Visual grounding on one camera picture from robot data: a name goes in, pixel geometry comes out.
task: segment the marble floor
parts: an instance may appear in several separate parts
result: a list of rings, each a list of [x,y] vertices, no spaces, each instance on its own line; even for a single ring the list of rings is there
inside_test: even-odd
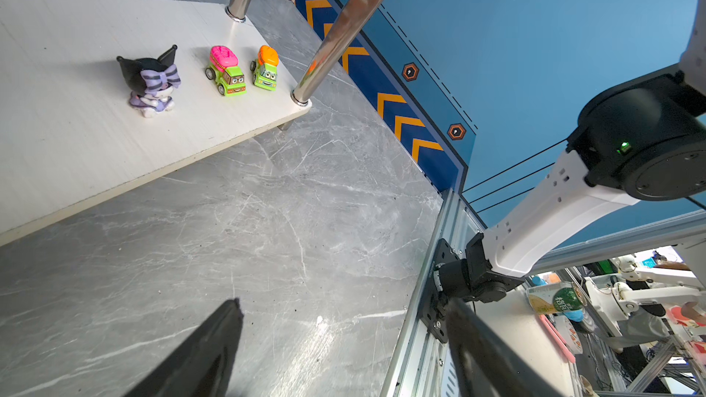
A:
[[[301,76],[293,4],[249,17]],[[440,205],[336,65],[289,131],[0,247],[0,396],[120,396],[234,296],[229,395],[376,396]]]

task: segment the green light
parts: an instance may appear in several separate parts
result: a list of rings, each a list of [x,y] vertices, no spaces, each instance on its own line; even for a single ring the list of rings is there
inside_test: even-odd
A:
[[[622,142],[620,145],[620,148],[618,149],[618,153],[621,155],[627,154],[630,149],[632,149],[632,146],[628,142]]]

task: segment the hexagon icon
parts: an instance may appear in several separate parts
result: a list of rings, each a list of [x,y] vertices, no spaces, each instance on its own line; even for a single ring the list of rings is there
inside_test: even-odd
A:
[[[451,139],[462,139],[465,135],[466,128],[464,128],[460,123],[451,125],[451,127],[448,128],[448,136],[451,137]]]
[[[411,82],[412,80],[416,80],[418,75],[419,75],[419,66],[415,65],[414,63],[406,64],[404,66],[404,69],[402,70],[402,76],[408,82]]]

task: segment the toy truck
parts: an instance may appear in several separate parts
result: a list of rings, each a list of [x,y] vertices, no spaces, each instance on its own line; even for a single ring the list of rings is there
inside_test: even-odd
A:
[[[242,95],[245,91],[245,75],[238,66],[238,57],[225,46],[211,48],[211,64],[206,67],[206,76],[214,80],[218,92],[224,96]]]
[[[250,63],[253,84],[269,91],[277,89],[277,65],[279,65],[277,51],[269,46],[261,46],[257,61],[253,60]]]

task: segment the purple bow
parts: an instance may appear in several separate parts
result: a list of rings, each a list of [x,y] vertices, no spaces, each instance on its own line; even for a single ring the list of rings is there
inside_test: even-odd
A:
[[[181,84],[181,79],[179,78],[176,65],[168,67],[163,72],[145,69],[144,71],[140,71],[140,75],[145,80],[147,87],[145,89],[145,93],[149,93],[151,95],[156,95],[157,92],[168,88],[170,84],[175,88],[178,88]]]

